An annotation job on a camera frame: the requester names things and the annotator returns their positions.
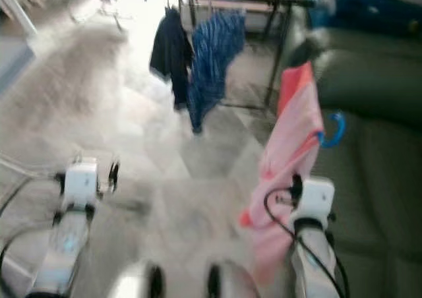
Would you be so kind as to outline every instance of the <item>hanging clothes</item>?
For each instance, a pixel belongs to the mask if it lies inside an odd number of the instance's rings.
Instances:
[[[192,47],[182,27],[179,12],[174,8],[166,8],[166,15],[154,39],[150,69],[164,81],[171,78],[175,109],[187,103],[187,67],[191,66],[192,56]]]
[[[283,72],[280,95],[278,120],[259,167],[260,181],[240,217],[240,224],[252,231],[255,276],[260,281],[272,280],[292,241],[266,213],[264,197],[290,187],[295,174],[309,176],[319,149],[317,134],[324,128],[310,62]],[[291,206],[269,201],[273,215],[287,224]]]
[[[205,115],[225,96],[227,66],[245,44],[245,16],[216,13],[192,36],[195,57],[188,108],[194,133],[202,130]]]

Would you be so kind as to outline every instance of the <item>pink towel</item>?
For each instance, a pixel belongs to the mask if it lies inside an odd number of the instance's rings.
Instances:
[[[260,163],[260,182],[251,204],[240,218],[251,228],[258,280],[270,280],[291,245],[291,237],[274,224],[264,208],[273,189],[292,185],[294,174],[308,177],[318,154],[316,133],[323,131],[322,117],[311,64],[287,69],[282,75],[278,120]],[[268,199],[273,214],[287,223],[291,207]]]

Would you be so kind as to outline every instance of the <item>blue cloth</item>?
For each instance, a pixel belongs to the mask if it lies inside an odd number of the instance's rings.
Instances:
[[[188,108],[194,132],[205,115],[224,97],[226,71],[245,44],[245,16],[216,13],[197,26],[193,36],[192,82]]]
[[[335,27],[395,36],[422,33],[422,7],[400,0],[336,0],[336,14],[311,9],[313,28]]]

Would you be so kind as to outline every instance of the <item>tiled floor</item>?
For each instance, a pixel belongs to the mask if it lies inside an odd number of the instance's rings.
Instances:
[[[171,86],[148,70],[162,0],[133,3],[124,34],[103,17],[75,25],[60,4],[34,14],[36,60],[0,95],[0,150],[30,164],[65,163],[83,151],[106,168],[104,156],[120,157],[119,190],[97,213],[74,297],[105,297],[120,269],[138,257],[166,269],[168,297],[202,297],[210,260],[251,268],[237,216],[256,184],[274,117],[217,107],[203,135],[194,136],[187,113],[173,112]],[[262,97],[272,50],[245,47],[229,70],[229,98]],[[0,170],[3,192],[17,179]],[[50,219],[56,196],[54,185],[31,184],[1,218],[0,235]]]

